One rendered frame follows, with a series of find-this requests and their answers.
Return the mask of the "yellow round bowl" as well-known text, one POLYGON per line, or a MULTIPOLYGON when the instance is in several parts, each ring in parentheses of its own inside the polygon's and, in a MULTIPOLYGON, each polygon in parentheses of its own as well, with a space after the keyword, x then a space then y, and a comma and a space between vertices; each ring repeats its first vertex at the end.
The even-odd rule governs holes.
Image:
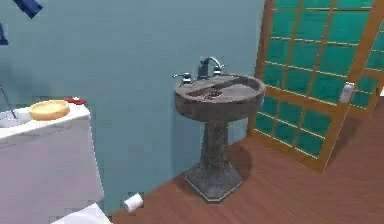
POLYGON ((66 116, 70 107, 65 100, 47 100, 31 105, 28 111, 33 120, 50 121, 66 116))

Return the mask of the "grey stone pedestal sink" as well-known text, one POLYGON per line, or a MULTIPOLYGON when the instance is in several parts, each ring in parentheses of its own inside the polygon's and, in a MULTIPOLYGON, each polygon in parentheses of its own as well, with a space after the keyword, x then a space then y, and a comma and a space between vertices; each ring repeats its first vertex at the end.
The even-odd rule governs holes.
POLYGON ((242 184, 227 158, 228 126, 261 108, 266 85, 242 74, 223 74, 174 88, 177 112, 204 124, 199 162, 185 173, 185 181, 207 202, 219 203, 242 184))

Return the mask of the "dark blue wall object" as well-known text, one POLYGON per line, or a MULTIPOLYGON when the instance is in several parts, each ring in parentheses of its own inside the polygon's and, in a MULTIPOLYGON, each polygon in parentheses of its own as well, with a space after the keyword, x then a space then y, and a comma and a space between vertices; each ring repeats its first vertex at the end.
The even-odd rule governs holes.
POLYGON ((13 0, 13 2, 30 19, 33 19, 43 9, 43 6, 37 0, 13 0))

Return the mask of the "wooden door with green panes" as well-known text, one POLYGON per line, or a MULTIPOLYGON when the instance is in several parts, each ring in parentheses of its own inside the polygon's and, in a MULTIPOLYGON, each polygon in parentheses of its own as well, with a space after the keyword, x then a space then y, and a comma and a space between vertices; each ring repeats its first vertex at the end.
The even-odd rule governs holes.
POLYGON ((248 136, 323 172, 346 118, 384 91, 384 0, 265 0, 255 75, 266 96, 248 136))

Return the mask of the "red small object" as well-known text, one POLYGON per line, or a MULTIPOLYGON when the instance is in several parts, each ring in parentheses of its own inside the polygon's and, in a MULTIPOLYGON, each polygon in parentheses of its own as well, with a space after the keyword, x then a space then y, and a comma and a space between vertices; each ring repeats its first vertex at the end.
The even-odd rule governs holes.
POLYGON ((84 105, 86 103, 85 99, 79 97, 67 97, 64 100, 75 105, 84 105))

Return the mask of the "chrome sink faucet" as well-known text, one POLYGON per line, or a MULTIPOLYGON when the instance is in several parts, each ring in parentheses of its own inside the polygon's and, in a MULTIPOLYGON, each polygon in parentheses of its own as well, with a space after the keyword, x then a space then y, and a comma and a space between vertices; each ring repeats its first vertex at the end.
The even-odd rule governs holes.
MULTIPOLYGON (((200 60, 200 65, 198 67, 196 80, 208 80, 210 78, 208 71, 209 71, 209 64, 211 62, 214 63, 212 75, 220 76, 222 74, 222 69, 225 67, 225 64, 221 64, 215 57, 207 57, 205 59, 200 60)), ((176 78, 176 77, 182 78, 181 80, 182 84, 193 83, 192 75, 189 72, 173 75, 173 78, 176 78)))

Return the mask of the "white toilet paper roll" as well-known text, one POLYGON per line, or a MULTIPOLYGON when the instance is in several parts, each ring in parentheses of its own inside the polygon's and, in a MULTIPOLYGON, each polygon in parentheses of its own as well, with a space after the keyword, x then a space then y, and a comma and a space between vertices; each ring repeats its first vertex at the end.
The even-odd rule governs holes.
POLYGON ((132 213, 136 209, 140 208, 143 205, 143 203, 144 203, 143 198, 141 197, 141 195, 139 193, 132 195, 131 197, 127 198, 123 202, 126 210, 129 213, 132 213))

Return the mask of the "white dish with thin rod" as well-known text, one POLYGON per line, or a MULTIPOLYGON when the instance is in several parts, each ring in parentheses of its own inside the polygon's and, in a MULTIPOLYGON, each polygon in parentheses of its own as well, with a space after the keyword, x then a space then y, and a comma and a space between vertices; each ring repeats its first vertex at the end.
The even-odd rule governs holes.
POLYGON ((8 95, 1 84, 0 84, 0 92, 2 93, 4 100, 6 102, 6 105, 8 106, 8 111, 0 112, 0 128, 10 128, 10 127, 19 126, 31 120, 31 117, 28 111, 23 109, 14 109, 11 106, 8 95))

